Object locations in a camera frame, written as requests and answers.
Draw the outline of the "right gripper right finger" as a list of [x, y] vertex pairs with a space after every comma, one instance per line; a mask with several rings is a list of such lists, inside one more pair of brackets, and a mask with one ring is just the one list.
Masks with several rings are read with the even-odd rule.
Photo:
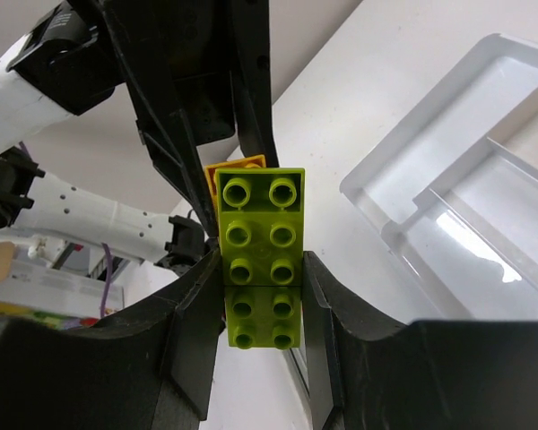
[[398, 322], [303, 258], [316, 429], [538, 429], [538, 322]]

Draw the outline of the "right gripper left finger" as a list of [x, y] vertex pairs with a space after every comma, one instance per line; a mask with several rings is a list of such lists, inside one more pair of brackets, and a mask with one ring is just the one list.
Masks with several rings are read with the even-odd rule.
[[196, 429], [221, 329], [221, 254], [90, 328], [0, 317], [0, 429]]

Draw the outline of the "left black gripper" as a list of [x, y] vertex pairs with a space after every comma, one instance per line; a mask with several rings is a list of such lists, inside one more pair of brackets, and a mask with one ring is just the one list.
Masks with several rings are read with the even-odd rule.
[[196, 147], [237, 135], [279, 166], [267, 1], [74, 1], [113, 48], [154, 168], [206, 233], [218, 226]]

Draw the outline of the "yellow long lego brick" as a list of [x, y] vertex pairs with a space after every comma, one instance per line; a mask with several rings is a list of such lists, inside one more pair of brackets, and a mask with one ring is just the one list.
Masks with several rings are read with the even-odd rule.
[[255, 170], [259, 168], [266, 168], [265, 155], [263, 154], [223, 161], [205, 166], [204, 175], [215, 211], [218, 211], [218, 195], [220, 194], [220, 186], [217, 178], [217, 172], [219, 170], [221, 170], [222, 173], [235, 173], [236, 171], [242, 173], [244, 170]]

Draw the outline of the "green yellow lego stack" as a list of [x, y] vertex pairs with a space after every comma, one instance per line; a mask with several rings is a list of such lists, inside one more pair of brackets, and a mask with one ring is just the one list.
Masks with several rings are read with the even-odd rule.
[[228, 343], [296, 348], [301, 341], [305, 171], [217, 172]]

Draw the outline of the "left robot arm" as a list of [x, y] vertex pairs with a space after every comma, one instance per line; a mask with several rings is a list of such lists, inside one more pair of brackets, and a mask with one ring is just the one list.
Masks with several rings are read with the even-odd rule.
[[[100, 130], [139, 136], [195, 220], [62, 181], [125, 177]], [[63, 1], [0, 57], [0, 230], [190, 266], [218, 234], [198, 149], [231, 137], [278, 165], [266, 1]]]

